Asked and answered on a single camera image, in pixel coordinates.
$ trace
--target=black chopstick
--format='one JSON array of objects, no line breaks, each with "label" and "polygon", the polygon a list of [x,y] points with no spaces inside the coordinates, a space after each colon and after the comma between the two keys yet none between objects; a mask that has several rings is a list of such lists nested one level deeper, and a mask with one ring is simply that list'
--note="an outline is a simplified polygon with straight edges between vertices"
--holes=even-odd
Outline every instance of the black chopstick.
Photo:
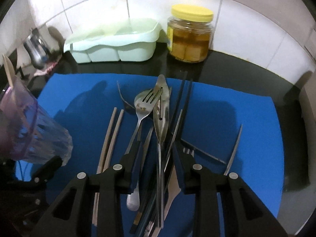
[{"label": "black chopstick", "polygon": [[179,129],[178,129],[177,136],[176,136],[176,140],[179,140],[179,141],[181,140],[181,135],[182,135],[182,131],[184,128],[184,123],[185,123],[185,117],[186,117],[186,114],[188,112],[189,100],[190,100],[191,90],[192,90],[192,82],[193,82],[193,79],[191,78],[190,83],[189,83],[188,93],[187,93],[186,98],[185,98],[185,103],[184,103],[184,107],[183,107],[183,111],[182,111]]},{"label": "black chopstick", "polygon": [[183,88],[184,88],[184,84],[185,84],[187,75],[188,75],[188,72],[185,71],[185,72],[184,72],[183,79],[182,79],[182,82],[181,82],[181,86],[180,86],[180,89],[179,89],[179,93],[178,93],[178,97],[177,97],[177,102],[176,102],[176,107],[174,108],[173,115],[172,115],[172,118],[171,118],[171,121],[170,121],[170,124],[169,124],[169,127],[168,127],[167,135],[166,135],[165,143],[166,143],[167,145],[169,144],[169,141],[170,141],[171,138],[172,138],[171,132],[173,131],[173,128],[174,128],[174,126],[175,126],[175,120],[176,120],[176,117],[177,117],[177,114],[178,114],[178,110],[179,110],[179,106],[180,106],[180,101],[181,101],[181,98],[182,98]]}]

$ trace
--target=blue mat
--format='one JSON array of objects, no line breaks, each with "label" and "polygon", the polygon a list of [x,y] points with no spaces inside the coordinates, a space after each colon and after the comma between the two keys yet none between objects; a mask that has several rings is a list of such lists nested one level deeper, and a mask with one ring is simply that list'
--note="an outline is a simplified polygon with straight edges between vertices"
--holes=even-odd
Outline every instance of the blue mat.
[{"label": "blue mat", "polygon": [[[133,103],[134,97],[152,88],[156,80],[156,77],[123,74],[53,75],[38,101],[51,117],[69,130],[74,148],[68,164],[60,168],[48,183],[48,202],[52,202],[78,172],[95,174],[113,108],[123,109],[116,81],[119,81],[125,99]],[[181,81],[167,79],[167,83],[173,87],[173,111]],[[136,123],[137,117],[125,112],[111,165],[118,163],[124,154]],[[149,120],[144,122],[143,141],[150,124]],[[193,83],[182,135],[185,140],[228,161],[240,124],[244,125],[243,132],[231,171],[244,179],[276,217],[281,202],[284,156],[272,99]],[[154,160],[155,144],[152,140],[145,172],[149,172]],[[198,153],[195,153],[195,160],[213,172],[223,174],[225,171],[225,165]],[[135,212],[126,208],[126,195],[121,196],[121,206],[124,236],[132,236],[128,232]],[[171,206],[161,236],[179,236],[192,222],[193,212],[194,195],[179,194]]]}]

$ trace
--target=fork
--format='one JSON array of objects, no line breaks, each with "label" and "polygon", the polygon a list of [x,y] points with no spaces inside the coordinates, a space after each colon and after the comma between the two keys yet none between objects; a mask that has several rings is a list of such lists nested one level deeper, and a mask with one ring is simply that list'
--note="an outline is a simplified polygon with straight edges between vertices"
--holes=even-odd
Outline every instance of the fork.
[{"label": "fork", "polygon": [[147,117],[154,109],[155,104],[159,100],[160,96],[162,94],[162,89],[154,93],[154,89],[150,89],[148,94],[145,97],[140,97],[135,101],[135,108],[136,108],[136,115],[138,118],[138,122],[136,125],[136,128],[134,130],[134,133],[131,137],[130,143],[128,144],[128,147],[125,151],[125,154],[128,154],[130,152],[130,149],[132,147],[133,141],[136,137],[136,134],[138,132],[140,123],[142,120]]},{"label": "fork", "polygon": [[[183,147],[183,153],[190,154],[190,155],[192,155],[192,157],[194,157],[194,150],[192,150],[190,148]],[[171,207],[173,200],[181,192],[181,189],[178,185],[178,179],[177,179],[176,170],[175,170],[174,166],[173,166],[172,171],[171,171],[171,175],[170,175],[167,189],[168,189],[168,200],[167,200],[167,203],[166,203],[165,208],[164,208],[165,219],[168,215],[168,212],[169,212],[169,209]],[[154,224],[155,217],[156,217],[156,214],[153,213],[151,221],[149,222],[149,224],[145,230],[144,237],[150,236],[150,234],[153,230],[153,227],[155,225]],[[157,237],[159,235],[160,230],[161,230],[161,228],[156,226],[151,237]]]}]

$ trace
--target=glass jar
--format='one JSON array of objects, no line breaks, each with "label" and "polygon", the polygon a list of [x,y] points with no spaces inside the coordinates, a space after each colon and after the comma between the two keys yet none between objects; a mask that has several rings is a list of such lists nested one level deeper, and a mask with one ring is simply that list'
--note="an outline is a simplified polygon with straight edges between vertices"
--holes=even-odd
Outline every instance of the glass jar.
[{"label": "glass jar", "polygon": [[171,13],[167,29],[170,54],[189,63],[205,60],[213,35],[213,12],[204,7],[176,4]]}]

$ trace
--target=wooden stick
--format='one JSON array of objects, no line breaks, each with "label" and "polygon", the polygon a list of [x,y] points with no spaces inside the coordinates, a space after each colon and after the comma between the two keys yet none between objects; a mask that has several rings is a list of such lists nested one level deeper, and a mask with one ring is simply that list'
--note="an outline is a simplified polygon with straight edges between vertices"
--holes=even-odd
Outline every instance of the wooden stick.
[{"label": "wooden stick", "polygon": [[[112,131],[112,127],[113,127],[116,111],[117,111],[117,107],[115,107],[113,112],[112,112],[112,116],[111,116],[111,119],[110,119],[110,122],[109,122],[109,126],[108,126],[106,134],[105,134],[105,139],[104,139],[102,150],[101,150],[100,160],[99,160],[99,164],[98,164],[98,167],[97,167],[97,174],[102,173],[102,170],[103,170],[105,156],[106,156],[106,150],[107,150],[107,147],[108,147],[108,144],[109,144],[109,139],[110,139],[110,135],[111,135],[111,131]],[[96,211],[96,206],[97,206],[97,199],[98,199],[98,194],[96,193],[94,195],[94,205],[93,205],[93,214],[92,214],[92,223],[93,224],[96,224],[95,211]]]},{"label": "wooden stick", "polygon": [[106,157],[107,146],[109,144],[109,139],[110,139],[110,135],[111,135],[111,131],[112,131],[112,127],[113,127],[116,111],[117,111],[117,107],[115,107],[114,110],[113,110],[113,113],[112,113],[112,116],[111,116],[111,119],[110,119],[110,123],[109,123],[109,127],[107,128],[107,132],[106,132],[106,135],[105,135],[103,147],[102,147],[102,150],[101,150],[100,160],[99,160],[99,164],[98,164],[98,168],[97,168],[97,174],[102,173],[102,170],[103,170],[104,161],[105,161],[105,157]]},{"label": "wooden stick", "polygon": [[[114,144],[115,144],[115,141],[116,141],[116,136],[117,136],[118,131],[119,131],[119,127],[121,125],[123,114],[124,114],[124,110],[121,110],[121,112],[119,114],[119,117],[118,117],[118,120],[117,120],[117,123],[116,123],[116,126],[115,126],[115,129],[114,129],[114,132],[113,132],[113,136],[112,136],[112,139],[111,139],[109,150],[108,150],[107,155],[106,155],[106,159],[105,159],[105,162],[104,162],[104,166],[103,166],[103,171],[102,172],[107,170],[109,168],[109,166],[110,166],[111,157],[112,157],[112,153],[113,153],[113,150],[114,150]],[[94,220],[94,222],[92,221],[95,226],[98,225],[98,206],[99,206],[99,194],[96,193],[96,208],[95,208],[95,213],[94,213],[94,219],[95,220]]]}]

